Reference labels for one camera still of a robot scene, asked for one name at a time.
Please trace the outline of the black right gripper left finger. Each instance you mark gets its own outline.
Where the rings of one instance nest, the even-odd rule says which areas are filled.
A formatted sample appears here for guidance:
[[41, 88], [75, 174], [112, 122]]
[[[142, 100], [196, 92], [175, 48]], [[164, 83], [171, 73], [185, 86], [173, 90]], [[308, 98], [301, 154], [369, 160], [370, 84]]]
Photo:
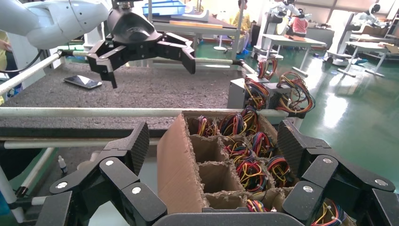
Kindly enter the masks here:
[[131, 226], [152, 226], [166, 216], [165, 203], [138, 177], [149, 138], [147, 122], [139, 122], [128, 137], [109, 142], [93, 162], [51, 185], [52, 195], [71, 192], [75, 225], [88, 225], [107, 202]]

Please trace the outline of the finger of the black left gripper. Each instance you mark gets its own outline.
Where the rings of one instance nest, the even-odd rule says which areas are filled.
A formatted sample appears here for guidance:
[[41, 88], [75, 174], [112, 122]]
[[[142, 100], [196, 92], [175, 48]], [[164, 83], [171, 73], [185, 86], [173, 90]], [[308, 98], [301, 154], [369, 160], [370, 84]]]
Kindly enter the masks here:
[[110, 48], [107, 46], [105, 40], [98, 41], [88, 52], [87, 58], [91, 71], [98, 73], [102, 81], [111, 82], [112, 87], [115, 89], [117, 88], [117, 83], [114, 69], [110, 59], [104, 56], [109, 50]]
[[190, 74], [195, 74], [195, 50], [191, 45], [192, 41], [167, 32], [156, 42], [156, 54], [161, 58], [180, 61]]

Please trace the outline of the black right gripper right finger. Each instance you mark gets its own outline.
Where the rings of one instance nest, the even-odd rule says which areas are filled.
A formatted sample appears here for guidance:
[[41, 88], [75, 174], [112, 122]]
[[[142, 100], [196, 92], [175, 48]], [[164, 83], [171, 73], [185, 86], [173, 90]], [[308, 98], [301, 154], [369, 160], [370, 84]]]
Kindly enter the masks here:
[[283, 210], [302, 223], [312, 223], [325, 199], [358, 223], [395, 222], [395, 185], [350, 163], [324, 140], [301, 134], [290, 121], [278, 129], [278, 148], [298, 178]]

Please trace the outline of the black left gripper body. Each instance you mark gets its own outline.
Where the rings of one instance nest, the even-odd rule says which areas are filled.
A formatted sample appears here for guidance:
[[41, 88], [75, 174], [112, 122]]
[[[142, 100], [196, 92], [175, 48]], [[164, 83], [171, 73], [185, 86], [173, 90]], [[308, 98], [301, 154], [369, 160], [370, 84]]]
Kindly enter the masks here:
[[114, 8], [107, 25], [113, 44], [107, 59], [128, 62], [164, 56], [163, 35], [145, 17], [127, 8]]

